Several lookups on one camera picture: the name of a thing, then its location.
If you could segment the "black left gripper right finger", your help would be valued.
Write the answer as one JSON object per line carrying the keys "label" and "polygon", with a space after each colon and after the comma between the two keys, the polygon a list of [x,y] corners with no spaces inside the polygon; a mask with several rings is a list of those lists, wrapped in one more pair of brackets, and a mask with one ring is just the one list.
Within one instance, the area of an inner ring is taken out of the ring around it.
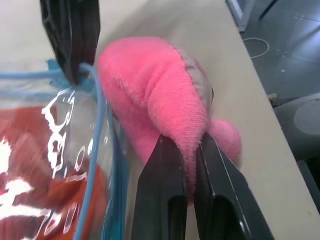
{"label": "black left gripper right finger", "polygon": [[201,240],[274,239],[246,178],[208,133],[196,150],[194,209]]}

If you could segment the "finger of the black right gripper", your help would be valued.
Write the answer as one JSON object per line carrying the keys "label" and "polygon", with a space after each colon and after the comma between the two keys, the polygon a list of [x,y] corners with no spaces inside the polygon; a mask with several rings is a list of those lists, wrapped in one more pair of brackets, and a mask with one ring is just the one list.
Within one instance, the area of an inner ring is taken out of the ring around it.
{"label": "finger of the black right gripper", "polygon": [[69,83],[75,83],[69,0],[41,0],[41,20],[56,61]]}
{"label": "finger of the black right gripper", "polygon": [[80,83],[80,64],[92,65],[95,62],[98,41],[101,32],[100,4],[98,0],[77,0],[75,2],[75,16],[77,30],[75,36],[79,41],[79,48],[75,60],[74,83]]}

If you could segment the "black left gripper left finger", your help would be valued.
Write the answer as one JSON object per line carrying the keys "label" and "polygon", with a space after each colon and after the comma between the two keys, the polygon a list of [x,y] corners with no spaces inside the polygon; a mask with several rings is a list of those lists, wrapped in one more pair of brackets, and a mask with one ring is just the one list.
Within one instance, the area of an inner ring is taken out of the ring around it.
{"label": "black left gripper left finger", "polygon": [[187,207],[183,155],[160,135],[138,179],[131,239],[184,240]]}

